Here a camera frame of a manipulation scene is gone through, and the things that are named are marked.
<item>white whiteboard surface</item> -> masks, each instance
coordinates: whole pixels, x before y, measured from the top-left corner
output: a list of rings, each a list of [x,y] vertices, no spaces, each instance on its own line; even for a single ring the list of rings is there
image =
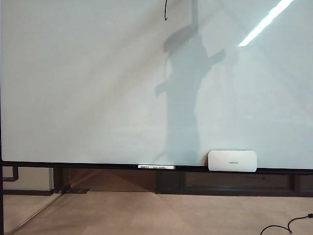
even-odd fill
[[[313,169],[313,1],[238,46],[278,2],[2,0],[2,159]]]

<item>beige carpet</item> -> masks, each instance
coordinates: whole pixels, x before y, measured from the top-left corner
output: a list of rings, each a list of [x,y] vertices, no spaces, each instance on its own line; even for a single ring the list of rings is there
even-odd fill
[[[258,235],[313,212],[313,198],[156,195],[89,192],[57,199],[15,235]],[[295,221],[294,235],[313,234],[313,219]],[[287,235],[271,228],[265,235]]]
[[[18,227],[45,205],[49,204],[59,194],[51,196],[17,196],[4,195],[4,230],[9,232]]]

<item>black metal frame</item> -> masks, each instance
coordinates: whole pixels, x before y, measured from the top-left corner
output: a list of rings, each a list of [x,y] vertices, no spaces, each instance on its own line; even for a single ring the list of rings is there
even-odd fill
[[[12,177],[2,177],[3,182],[15,182],[19,180],[19,167],[12,167]]]
[[[44,163],[44,162],[9,162],[2,161],[2,166],[17,167],[47,167],[47,168],[87,168],[87,169],[116,169],[116,170],[156,170],[138,168],[138,164],[90,164],[90,163]],[[179,172],[211,172],[225,173],[224,171],[210,171],[207,166],[176,165],[174,170],[158,169],[159,171]],[[286,169],[286,168],[257,168],[256,172],[228,172],[239,174],[296,174],[313,175],[313,169]]]

